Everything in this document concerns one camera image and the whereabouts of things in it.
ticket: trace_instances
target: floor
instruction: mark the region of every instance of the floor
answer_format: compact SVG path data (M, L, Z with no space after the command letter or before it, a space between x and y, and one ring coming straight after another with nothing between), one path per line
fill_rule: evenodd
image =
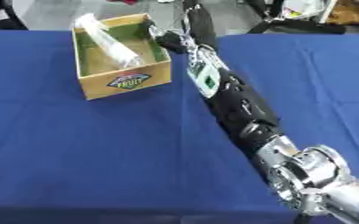
M259 22L247 4L237 4L236 0L201 2L213 15L219 36L244 33ZM73 21L87 12L93 12L100 19L147 12L162 28L180 28L180 0L174 3L139 0L133 5L105 0L13 0L13 3L15 11L31 30L69 30Z

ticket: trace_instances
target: plastic bag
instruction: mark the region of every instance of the plastic bag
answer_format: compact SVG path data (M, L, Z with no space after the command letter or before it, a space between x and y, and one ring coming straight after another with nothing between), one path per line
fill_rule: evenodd
M84 28L90 38L113 59L120 69L140 67L144 64L143 59L139 55L111 37L106 32L109 27L96 20L94 14L88 13L77 18L75 20L75 26Z
M285 18L303 19L316 16L324 10L323 0L285 0L282 15Z

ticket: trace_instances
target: table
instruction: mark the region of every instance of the table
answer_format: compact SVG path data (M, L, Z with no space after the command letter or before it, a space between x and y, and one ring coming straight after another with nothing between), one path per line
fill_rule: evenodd
M359 36L219 43L300 148L334 147L359 177ZM171 84L85 101L70 32L0 31L0 223L109 223L133 211L132 223L151 210L162 215L150 223L287 223L293 213L223 134L185 66L172 55Z

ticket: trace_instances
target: blue fabric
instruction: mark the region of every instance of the blue fabric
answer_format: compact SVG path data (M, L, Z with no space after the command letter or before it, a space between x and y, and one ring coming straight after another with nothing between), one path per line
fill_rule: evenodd
M219 43L300 148L334 147L359 177L359 36ZM171 84L85 101L69 32L0 31L0 207L289 214L185 68L185 57L172 55Z

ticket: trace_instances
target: wooden box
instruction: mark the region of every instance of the wooden box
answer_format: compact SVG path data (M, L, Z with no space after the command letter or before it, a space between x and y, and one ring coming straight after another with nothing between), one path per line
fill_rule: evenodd
M143 29L147 18L147 14L137 14L101 21L109 27L109 35L144 60L144 65L124 70L119 70L84 29L73 28L77 77L88 100L171 81L170 56Z

